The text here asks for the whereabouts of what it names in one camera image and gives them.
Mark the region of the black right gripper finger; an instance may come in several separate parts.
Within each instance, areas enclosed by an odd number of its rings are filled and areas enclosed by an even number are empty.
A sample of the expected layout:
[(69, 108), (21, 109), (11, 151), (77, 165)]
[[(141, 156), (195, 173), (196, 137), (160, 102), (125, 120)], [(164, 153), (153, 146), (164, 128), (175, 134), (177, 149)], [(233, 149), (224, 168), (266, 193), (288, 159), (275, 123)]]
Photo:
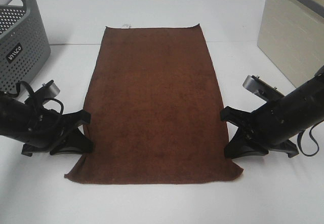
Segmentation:
[(220, 111), (220, 119), (223, 122), (230, 122), (238, 128), (250, 130), (250, 115), (251, 113), (234, 109), (229, 106)]
[(268, 150), (248, 138), (248, 135), (241, 128), (238, 128), (233, 138), (224, 148), (225, 158), (265, 156), (267, 154)]

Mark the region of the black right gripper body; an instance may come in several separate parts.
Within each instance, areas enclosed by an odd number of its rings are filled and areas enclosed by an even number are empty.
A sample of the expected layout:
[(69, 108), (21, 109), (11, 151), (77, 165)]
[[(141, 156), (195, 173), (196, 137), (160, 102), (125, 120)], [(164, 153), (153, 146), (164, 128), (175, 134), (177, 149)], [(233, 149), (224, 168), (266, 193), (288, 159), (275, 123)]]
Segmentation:
[(242, 129), (248, 138), (270, 151), (286, 153), (289, 158), (298, 154), (297, 146), (290, 138), (298, 133), (286, 123), (281, 123), (275, 113), (269, 109), (259, 108), (250, 115), (250, 130)]

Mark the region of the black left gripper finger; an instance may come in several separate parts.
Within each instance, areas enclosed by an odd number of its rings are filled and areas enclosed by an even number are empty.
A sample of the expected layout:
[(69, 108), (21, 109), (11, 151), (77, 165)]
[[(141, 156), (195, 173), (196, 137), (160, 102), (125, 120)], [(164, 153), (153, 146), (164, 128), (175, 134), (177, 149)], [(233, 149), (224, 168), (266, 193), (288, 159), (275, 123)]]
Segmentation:
[(83, 154), (92, 151), (93, 142), (80, 129), (74, 129), (57, 146), (50, 150), (50, 155)]
[(73, 128), (78, 128), (81, 125), (88, 125), (91, 122), (91, 114), (85, 110), (69, 114), (69, 124)]

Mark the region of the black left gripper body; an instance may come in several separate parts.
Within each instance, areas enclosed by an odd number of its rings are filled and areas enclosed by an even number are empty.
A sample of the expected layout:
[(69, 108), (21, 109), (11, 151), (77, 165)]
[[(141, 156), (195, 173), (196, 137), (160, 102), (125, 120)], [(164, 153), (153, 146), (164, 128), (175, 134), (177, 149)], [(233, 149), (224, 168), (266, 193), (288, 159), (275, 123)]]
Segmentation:
[(73, 128), (69, 124), (69, 114), (60, 115), (59, 121), (52, 126), (49, 125), (48, 118), (44, 119), (41, 123), (45, 128), (30, 132), (25, 136), (27, 140), (24, 142), (21, 154), (25, 156), (32, 156), (34, 153), (50, 153), (55, 146), (60, 143)]

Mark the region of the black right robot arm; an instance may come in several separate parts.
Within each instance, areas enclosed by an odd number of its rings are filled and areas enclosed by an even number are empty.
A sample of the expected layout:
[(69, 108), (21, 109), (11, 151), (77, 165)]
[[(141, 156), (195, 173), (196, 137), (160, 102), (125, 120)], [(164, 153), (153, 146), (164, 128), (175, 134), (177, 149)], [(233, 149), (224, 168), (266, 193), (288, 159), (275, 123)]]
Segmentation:
[(266, 103), (250, 113), (229, 106), (221, 110), (221, 120), (238, 127), (224, 148), (225, 157), (265, 156), (269, 151), (298, 155), (305, 130), (323, 122), (323, 68), (288, 95), (256, 76), (247, 76), (243, 87)]

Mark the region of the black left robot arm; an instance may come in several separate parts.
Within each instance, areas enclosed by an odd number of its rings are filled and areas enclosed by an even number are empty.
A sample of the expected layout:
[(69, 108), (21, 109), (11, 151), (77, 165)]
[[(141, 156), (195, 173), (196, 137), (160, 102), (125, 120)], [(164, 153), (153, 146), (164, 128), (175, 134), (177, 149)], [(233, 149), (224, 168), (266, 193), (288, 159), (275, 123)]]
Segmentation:
[(91, 153), (94, 143), (78, 128), (89, 124), (91, 115), (85, 110), (63, 114), (64, 105), (55, 98), (44, 98), (60, 105), (60, 111), (33, 106), (1, 92), (1, 136), (23, 143), (22, 155), (34, 153)]

